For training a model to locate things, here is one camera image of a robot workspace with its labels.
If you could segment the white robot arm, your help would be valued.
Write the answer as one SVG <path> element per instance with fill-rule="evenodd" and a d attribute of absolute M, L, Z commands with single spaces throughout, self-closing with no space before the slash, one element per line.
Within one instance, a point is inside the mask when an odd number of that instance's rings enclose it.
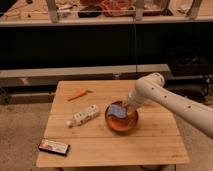
<path fill-rule="evenodd" d="M 213 108 L 172 93 L 164 88 L 164 84 L 165 79 L 160 73 L 137 79 L 123 102 L 124 106 L 136 110 L 150 99 L 213 139 Z"/>

